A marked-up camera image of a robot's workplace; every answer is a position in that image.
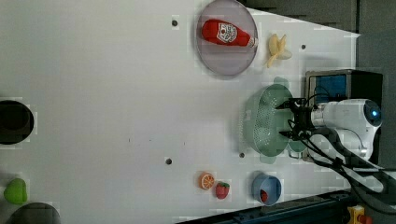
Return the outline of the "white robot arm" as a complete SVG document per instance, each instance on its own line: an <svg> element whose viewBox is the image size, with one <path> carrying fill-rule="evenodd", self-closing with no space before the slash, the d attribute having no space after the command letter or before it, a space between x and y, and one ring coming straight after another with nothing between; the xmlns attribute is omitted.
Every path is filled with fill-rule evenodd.
<svg viewBox="0 0 396 224"><path fill-rule="evenodd" d="M370 161L382 125L380 107L368 99L345 99L310 105L289 98L278 106L293 117L281 134L307 147L308 157L344 177L350 186L390 207L395 205L395 178Z"/></svg>

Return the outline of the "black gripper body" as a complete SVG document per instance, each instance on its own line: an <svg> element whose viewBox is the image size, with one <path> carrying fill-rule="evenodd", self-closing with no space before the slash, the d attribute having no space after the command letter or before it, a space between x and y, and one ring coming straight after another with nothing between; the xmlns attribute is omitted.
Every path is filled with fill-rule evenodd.
<svg viewBox="0 0 396 224"><path fill-rule="evenodd" d="M291 128L292 139L303 140L307 132L313 130L312 108L307 105L305 98L290 98L290 110L294 116L294 124Z"/></svg>

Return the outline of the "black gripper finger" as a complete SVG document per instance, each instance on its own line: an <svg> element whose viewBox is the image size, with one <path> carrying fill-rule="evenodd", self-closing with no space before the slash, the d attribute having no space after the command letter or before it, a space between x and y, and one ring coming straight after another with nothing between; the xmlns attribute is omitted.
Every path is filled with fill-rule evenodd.
<svg viewBox="0 0 396 224"><path fill-rule="evenodd" d="M283 136L289 138L289 139L295 139L296 138L296 134L293 131L281 131L280 134L282 134Z"/></svg>
<svg viewBox="0 0 396 224"><path fill-rule="evenodd" d="M298 101L296 99L289 99L277 106L276 109L295 109L298 107Z"/></svg>

